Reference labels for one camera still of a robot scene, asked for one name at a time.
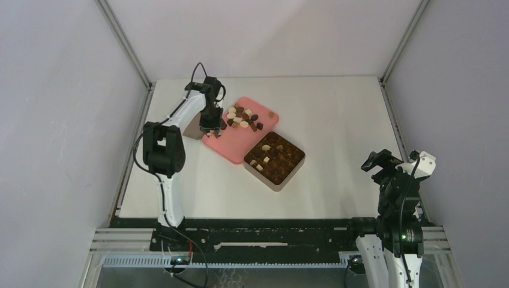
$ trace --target pink tray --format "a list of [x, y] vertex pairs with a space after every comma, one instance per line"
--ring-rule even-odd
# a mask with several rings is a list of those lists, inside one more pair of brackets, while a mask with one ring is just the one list
[[[265, 106], [260, 105], [249, 98], [240, 98], [237, 103], [245, 109], [251, 109], [254, 114], [258, 115], [258, 120], [254, 123], [262, 123], [264, 125], [263, 130], [256, 130], [253, 132], [251, 127], [247, 128], [232, 128], [228, 126], [226, 130], [222, 131], [221, 137], [216, 139], [215, 137], [202, 138], [203, 143], [209, 146], [212, 150], [219, 153], [224, 158], [230, 160], [233, 164], [242, 164], [244, 156], [254, 147], [267, 133], [269, 133], [277, 121], [279, 121], [279, 115], [274, 113], [275, 116], [270, 118], [269, 112], [272, 111]], [[224, 107], [225, 114], [223, 119], [226, 122], [226, 114], [230, 107]]]

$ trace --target gray wall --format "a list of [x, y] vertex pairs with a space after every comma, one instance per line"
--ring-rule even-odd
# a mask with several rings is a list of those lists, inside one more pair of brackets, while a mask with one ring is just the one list
[[0, 287], [76, 287], [144, 88], [92, 0], [0, 4]]
[[423, 197], [466, 287], [507, 286], [508, 15], [507, 0], [432, 1], [388, 83], [409, 147], [437, 158]]

